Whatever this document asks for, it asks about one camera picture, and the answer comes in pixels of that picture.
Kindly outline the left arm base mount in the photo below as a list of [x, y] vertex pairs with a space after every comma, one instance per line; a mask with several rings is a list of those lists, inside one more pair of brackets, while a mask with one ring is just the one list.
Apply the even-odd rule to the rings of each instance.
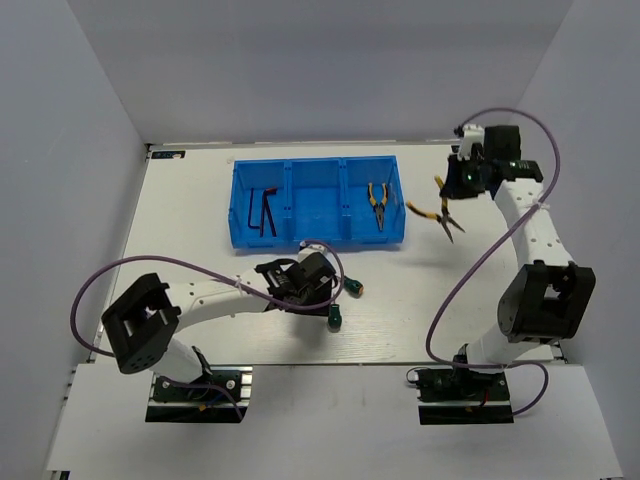
[[212, 367], [200, 383], [214, 388], [183, 388], [152, 377], [146, 408], [147, 423], [239, 424], [247, 413], [252, 390], [252, 366]]

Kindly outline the yellow black long-nose pliers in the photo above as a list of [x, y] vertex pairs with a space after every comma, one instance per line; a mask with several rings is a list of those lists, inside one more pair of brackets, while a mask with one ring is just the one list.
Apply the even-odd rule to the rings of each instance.
[[465, 229], [462, 228], [452, 217], [448, 208], [448, 199], [445, 197], [440, 198], [440, 212], [427, 212], [418, 207], [416, 207], [411, 201], [406, 201], [405, 206], [409, 209], [413, 214], [425, 218], [427, 220], [431, 220], [437, 222], [442, 229], [444, 230], [447, 238], [451, 243], [454, 243], [454, 239], [450, 230], [450, 226], [453, 226], [455, 229], [465, 233]]

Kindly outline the green stubby flathead screwdriver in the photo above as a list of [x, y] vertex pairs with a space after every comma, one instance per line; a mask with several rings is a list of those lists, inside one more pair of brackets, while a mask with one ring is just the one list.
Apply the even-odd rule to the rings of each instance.
[[342, 326], [342, 315], [339, 304], [332, 304], [329, 307], [327, 327], [330, 332], [338, 332]]

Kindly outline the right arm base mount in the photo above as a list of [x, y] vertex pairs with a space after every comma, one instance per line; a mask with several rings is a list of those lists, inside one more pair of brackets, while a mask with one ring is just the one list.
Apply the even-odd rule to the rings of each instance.
[[509, 424], [514, 421], [504, 373], [457, 367], [414, 367], [407, 383], [417, 392], [423, 426]]

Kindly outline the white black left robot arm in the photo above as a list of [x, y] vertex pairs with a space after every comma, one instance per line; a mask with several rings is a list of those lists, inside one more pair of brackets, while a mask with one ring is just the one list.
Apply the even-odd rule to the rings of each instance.
[[232, 279], [167, 283], [158, 274], [139, 277], [102, 314], [102, 324], [121, 373], [149, 370], [176, 381], [188, 398], [211, 387], [204, 355], [174, 335], [196, 324], [232, 317], [284, 312], [323, 315], [338, 274], [323, 251], [307, 247], [298, 258], [259, 264]]

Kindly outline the green stubby Phillips screwdriver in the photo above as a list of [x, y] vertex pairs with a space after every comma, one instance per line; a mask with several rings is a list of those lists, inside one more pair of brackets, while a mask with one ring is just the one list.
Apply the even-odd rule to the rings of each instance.
[[345, 277], [343, 281], [344, 289], [353, 297], [359, 298], [364, 292], [364, 286], [358, 280]]

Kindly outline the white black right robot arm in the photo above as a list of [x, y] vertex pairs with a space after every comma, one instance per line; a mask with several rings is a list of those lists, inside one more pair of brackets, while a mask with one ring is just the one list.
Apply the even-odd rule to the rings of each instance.
[[465, 124], [455, 133], [460, 143], [448, 158], [441, 195], [466, 200], [489, 194], [504, 217], [518, 265], [498, 302], [495, 325], [465, 346], [468, 364], [451, 374], [453, 390], [472, 399], [486, 389], [486, 372], [538, 345], [573, 338], [596, 278], [561, 242], [545, 206], [542, 172], [521, 157], [518, 127]]

